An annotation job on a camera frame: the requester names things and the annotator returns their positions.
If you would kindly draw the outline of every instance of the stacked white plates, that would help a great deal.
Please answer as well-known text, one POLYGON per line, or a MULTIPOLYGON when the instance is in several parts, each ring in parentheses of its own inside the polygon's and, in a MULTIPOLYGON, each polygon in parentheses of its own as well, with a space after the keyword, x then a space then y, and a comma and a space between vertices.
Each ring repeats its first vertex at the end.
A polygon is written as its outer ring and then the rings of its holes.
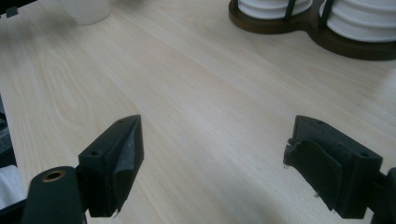
MULTIPOLYGON (((296 0, 292 15, 300 14, 309 9, 312 1, 296 0)), ((285 17, 288 3, 289 0, 239 0, 239 9, 252 18, 276 20, 285 17)))
POLYGON ((353 40, 396 41, 396 0, 335 0, 327 25, 353 40))

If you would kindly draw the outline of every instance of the dark wooden tray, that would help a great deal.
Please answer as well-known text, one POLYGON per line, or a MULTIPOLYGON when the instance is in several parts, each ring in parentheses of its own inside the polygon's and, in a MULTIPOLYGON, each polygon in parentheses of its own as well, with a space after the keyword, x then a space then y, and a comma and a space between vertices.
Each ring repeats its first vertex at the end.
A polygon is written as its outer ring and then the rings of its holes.
POLYGON ((311 8, 292 16, 289 21, 251 18, 239 10, 235 1, 230 2, 229 16, 233 24, 243 30, 266 35, 306 31, 315 43, 336 54, 369 61, 396 59, 396 42, 365 43, 340 36, 327 27, 319 29, 319 8, 323 0, 314 0, 311 8))

